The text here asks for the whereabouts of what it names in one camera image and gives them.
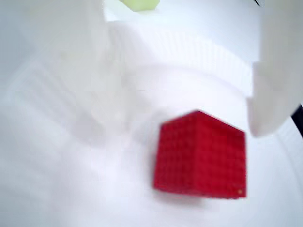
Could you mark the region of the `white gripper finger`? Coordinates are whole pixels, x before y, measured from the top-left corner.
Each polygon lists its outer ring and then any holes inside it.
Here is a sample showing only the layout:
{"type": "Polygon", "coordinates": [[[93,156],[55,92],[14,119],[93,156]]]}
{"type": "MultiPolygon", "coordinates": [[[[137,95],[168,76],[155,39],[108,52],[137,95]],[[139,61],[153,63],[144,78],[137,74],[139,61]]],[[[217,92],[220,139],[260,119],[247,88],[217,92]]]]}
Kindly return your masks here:
{"type": "Polygon", "coordinates": [[[0,112],[6,130],[76,120],[98,134],[127,130],[125,56],[102,0],[0,3],[0,112]]]}
{"type": "Polygon", "coordinates": [[[303,100],[303,2],[266,0],[260,11],[259,59],[247,100],[255,137],[277,130],[303,100]]]}

